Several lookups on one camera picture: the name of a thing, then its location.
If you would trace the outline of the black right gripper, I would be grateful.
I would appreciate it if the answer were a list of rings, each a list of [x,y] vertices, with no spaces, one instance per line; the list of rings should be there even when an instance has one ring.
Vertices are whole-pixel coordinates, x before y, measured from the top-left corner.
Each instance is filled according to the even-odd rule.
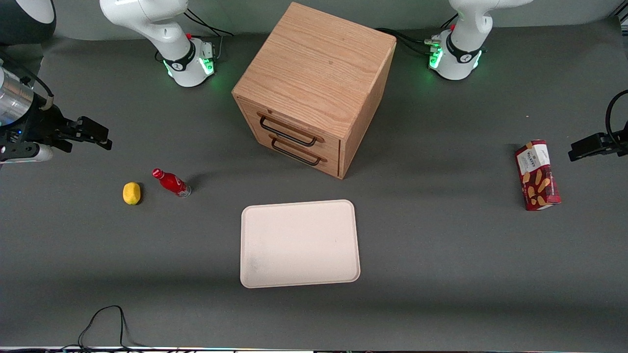
[[[39,101],[1,103],[1,152],[71,152],[73,142],[112,149],[107,127],[88,117],[72,121],[56,105],[41,110]]]

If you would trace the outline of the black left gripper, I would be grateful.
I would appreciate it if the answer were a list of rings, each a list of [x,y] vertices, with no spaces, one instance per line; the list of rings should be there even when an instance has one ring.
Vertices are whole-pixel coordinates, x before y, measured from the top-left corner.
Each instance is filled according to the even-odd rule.
[[[611,154],[611,149],[608,149],[611,143],[617,156],[622,157],[628,154],[628,132],[626,131],[615,131],[609,136],[606,133],[595,133],[582,139],[581,142],[584,147],[572,145],[572,149],[568,152],[570,161]]]

